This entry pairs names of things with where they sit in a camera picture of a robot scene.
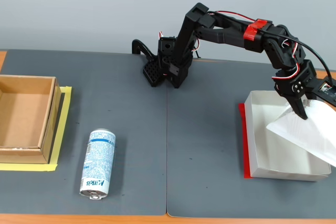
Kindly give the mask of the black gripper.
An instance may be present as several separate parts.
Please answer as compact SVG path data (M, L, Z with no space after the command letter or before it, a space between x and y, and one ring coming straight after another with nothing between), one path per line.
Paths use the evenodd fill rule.
M316 76L316 71L311 60L304 60L299 68L298 74L290 79L274 80L275 90L282 93L297 116L306 120L308 117L301 97L304 95L306 85Z

